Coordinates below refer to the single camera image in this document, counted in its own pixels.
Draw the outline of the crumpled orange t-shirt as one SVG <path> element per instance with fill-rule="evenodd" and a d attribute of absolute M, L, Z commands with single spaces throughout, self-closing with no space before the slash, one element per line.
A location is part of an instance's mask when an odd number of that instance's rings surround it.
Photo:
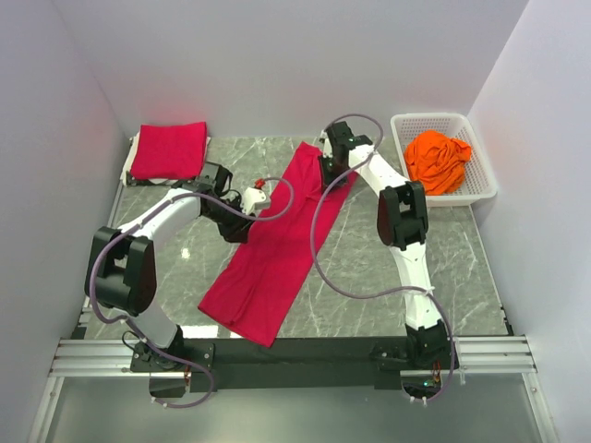
<path fill-rule="evenodd" d="M 428 196 L 457 191 L 465 179 L 465 166 L 471 160 L 470 144 L 429 130 L 407 146 L 404 161 L 412 181 L 420 181 Z"/>

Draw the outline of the red t-shirt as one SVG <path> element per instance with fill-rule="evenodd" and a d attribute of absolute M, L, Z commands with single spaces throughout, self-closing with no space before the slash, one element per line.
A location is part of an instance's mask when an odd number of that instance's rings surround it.
<path fill-rule="evenodd" d="M 351 178 L 320 204 L 319 156 L 318 148 L 300 143 L 283 173 L 295 190 L 291 208 L 277 220 L 251 226 L 247 243 L 239 246 L 199 303 L 202 313 L 265 347 L 275 341 L 312 267 L 309 235 L 315 210 L 320 209 L 314 234 L 320 248 L 355 181 Z"/>
<path fill-rule="evenodd" d="M 142 125 L 131 176 L 139 180 L 181 180 L 198 176 L 207 149 L 205 122 L 177 126 Z"/>

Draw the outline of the folded red t-shirt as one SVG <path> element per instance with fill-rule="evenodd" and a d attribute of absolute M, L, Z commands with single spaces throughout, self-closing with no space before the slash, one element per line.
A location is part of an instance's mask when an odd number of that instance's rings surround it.
<path fill-rule="evenodd" d="M 139 180 L 181 180 L 198 176 L 207 149 L 205 122 L 177 126 L 142 125 L 131 176 Z"/>

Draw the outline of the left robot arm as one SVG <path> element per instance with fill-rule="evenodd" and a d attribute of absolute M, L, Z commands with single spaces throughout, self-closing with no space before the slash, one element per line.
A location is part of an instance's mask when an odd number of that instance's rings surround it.
<path fill-rule="evenodd" d="M 138 338 L 134 354 L 172 371 L 187 365 L 181 327 L 156 300 L 159 247 L 198 218 L 213 222 L 224 241 L 244 244 L 271 199 L 259 180 L 244 191 L 231 187 L 225 167 L 205 162 L 201 174 L 174 182 L 164 196 L 133 221 L 103 226 L 93 236 L 84 291 L 104 324 L 123 323 Z"/>

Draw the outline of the white plastic basket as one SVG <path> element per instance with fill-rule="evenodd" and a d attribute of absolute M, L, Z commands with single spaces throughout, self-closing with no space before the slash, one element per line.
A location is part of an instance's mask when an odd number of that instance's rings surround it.
<path fill-rule="evenodd" d="M 469 206 L 497 194 L 497 182 L 469 120 L 457 113 L 391 118 L 403 175 L 419 181 L 430 207 Z"/>

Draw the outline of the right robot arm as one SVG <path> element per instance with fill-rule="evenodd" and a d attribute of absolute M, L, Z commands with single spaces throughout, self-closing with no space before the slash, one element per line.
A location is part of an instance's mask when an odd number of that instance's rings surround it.
<path fill-rule="evenodd" d="M 402 293 L 405 302 L 406 345 L 403 361 L 417 368 L 431 369 L 445 358 L 450 369 L 456 366 L 452 326 L 433 294 L 428 274 L 426 245 L 428 209 L 424 187 L 399 174 L 378 153 L 384 136 L 381 124 L 359 114 L 379 130 L 373 141 L 356 136 L 343 116 L 330 122 L 321 132 L 319 156 L 322 194 L 310 226 L 309 244 L 313 264 L 321 278 L 335 292 L 357 300 L 368 300 Z M 322 206 L 336 187 L 358 174 L 378 198 L 377 232 L 389 248 L 398 269 L 401 285 L 368 295 L 357 295 L 336 286 L 324 273 L 317 258 L 316 227 Z"/>

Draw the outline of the aluminium extrusion rail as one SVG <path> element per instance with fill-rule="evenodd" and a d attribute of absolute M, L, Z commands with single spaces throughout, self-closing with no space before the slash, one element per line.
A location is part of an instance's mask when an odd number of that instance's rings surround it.
<path fill-rule="evenodd" d="M 536 373 L 524 336 L 457 337 L 459 371 L 466 375 Z M 116 340 L 62 340 L 49 370 L 51 377 L 125 377 L 132 351 Z"/>

